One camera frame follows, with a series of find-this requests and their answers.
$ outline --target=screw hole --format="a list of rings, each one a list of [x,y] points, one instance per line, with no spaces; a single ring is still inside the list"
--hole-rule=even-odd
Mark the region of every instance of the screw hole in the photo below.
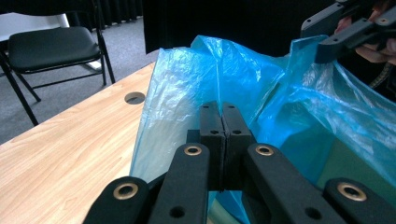
[[[127,195],[132,193],[132,191],[134,191],[134,188],[132,186],[124,186],[119,189],[120,195]]]
[[[181,218],[181,217],[184,217],[185,212],[184,212],[183,207],[177,206],[177,207],[174,207],[171,209],[171,211],[169,212],[169,215],[174,218]]]
[[[345,188],[345,192],[352,195],[352,197],[359,197],[360,195],[358,191],[353,188]]]
[[[267,148],[267,147],[260,147],[259,151],[262,152],[262,153],[268,153],[268,152],[270,152],[270,149]]]
[[[321,219],[321,213],[319,212],[318,209],[313,208],[313,207],[308,207],[305,208],[305,214],[315,220]]]
[[[380,21],[381,23],[388,23],[388,20],[385,19],[385,18],[382,18],[382,19],[380,19],[379,21]]]
[[[198,151],[198,148],[196,148],[196,147],[190,147],[189,148],[189,152],[190,153],[196,153]]]

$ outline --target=chair backrest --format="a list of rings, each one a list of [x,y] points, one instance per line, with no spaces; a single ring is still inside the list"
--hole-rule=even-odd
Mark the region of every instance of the chair backrest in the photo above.
[[[0,0],[0,9],[30,16],[54,16],[67,12],[93,13],[97,0]]]

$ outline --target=human hand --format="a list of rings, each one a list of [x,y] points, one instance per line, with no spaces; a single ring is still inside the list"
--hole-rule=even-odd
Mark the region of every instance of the human hand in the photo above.
[[[379,0],[375,3],[373,7],[373,13],[368,19],[369,21],[374,22],[383,12],[385,12],[388,8],[396,5],[396,0]],[[344,30],[349,25],[352,24],[352,18],[346,17],[341,19],[338,22],[338,27],[335,30],[336,33]],[[371,63],[391,63],[396,65],[396,39],[390,38],[387,41],[387,46],[377,51],[378,45],[369,45],[364,44],[361,47],[356,48],[356,52],[366,60]]]

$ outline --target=black folding chair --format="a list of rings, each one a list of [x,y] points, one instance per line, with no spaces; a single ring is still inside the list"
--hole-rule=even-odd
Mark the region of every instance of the black folding chair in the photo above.
[[[105,61],[110,80],[115,83],[106,43],[102,36],[98,0],[0,0],[0,10],[30,16],[55,16],[70,12],[86,13],[92,18],[93,27],[95,27],[97,41],[85,27],[59,27],[23,32],[12,35],[9,38],[8,53],[1,52],[1,61],[7,63],[9,67],[6,66],[3,70],[6,69],[4,72],[7,78],[11,82],[14,91],[20,97],[34,125],[38,124],[35,115],[26,103],[19,86],[12,77],[11,71],[8,71],[8,68],[17,75],[38,102],[40,98],[34,91],[37,88],[101,74],[103,75],[103,83],[106,85]],[[100,71],[38,86],[30,86],[22,76],[97,60],[101,62]]]

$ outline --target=black curtain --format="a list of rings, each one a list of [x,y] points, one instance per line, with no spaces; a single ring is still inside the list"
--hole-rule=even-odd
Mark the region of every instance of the black curtain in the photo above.
[[[138,16],[143,16],[142,0],[100,0],[102,29],[123,21],[135,21]],[[85,26],[90,30],[92,18],[87,15],[69,13],[67,19],[70,26]]]
[[[188,47],[197,35],[272,56],[289,52],[301,25],[334,0],[143,0],[146,52]]]

